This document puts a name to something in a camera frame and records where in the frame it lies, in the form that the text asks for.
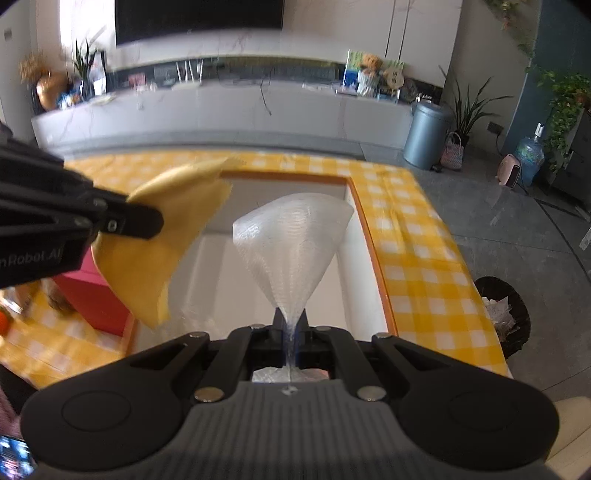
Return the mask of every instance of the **open box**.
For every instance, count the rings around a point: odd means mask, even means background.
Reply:
[[[171,320],[155,330],[138,322],[130,353],[195,330],[205,330],[215,340],[227,337],[237,327],[270,325],[274,306],[234,247],[232,224],[246,213],[293,193],[331,195],[355,210],[343,242],[307,303],[309,324],[341,327],[358,340],[370,340],[376,332],[395,333],[375,248],[349,179],[247,171],[223,176],[233,184],[231,196],[193,242],[171,279]]]

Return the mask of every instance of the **blue-gray trash bin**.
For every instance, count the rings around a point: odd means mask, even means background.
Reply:
[[[404,159],[423,170],[430,170],[441,159],[453,112],[447,105],[418,102],[413,106],[413,124],[404,146]]]

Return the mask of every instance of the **gray ribbed panel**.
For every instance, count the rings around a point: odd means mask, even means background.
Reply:
[[[406,438],[388,406],[351,397],[339,380],[297,384],[291,397],[284,386],[241,382],[228,400],[192,409],[169,445],[134,466],[70,473],[41,465],[30,479],[558,479],[541,462],[502,473],[443,464]]]

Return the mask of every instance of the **trash can lid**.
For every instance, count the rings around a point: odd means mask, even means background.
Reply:
[[[442,120],[451,121],[453,119],[452,109],[447,105],[435,105],[435,103],[431,102],[418,102],[417,110],[426,115],[441,118]]]

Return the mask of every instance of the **phone screen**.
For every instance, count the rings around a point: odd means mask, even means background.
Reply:
[[[33,473],[29,447],[22,440],[0,436],[0,472],[9,480],[20,480]]]

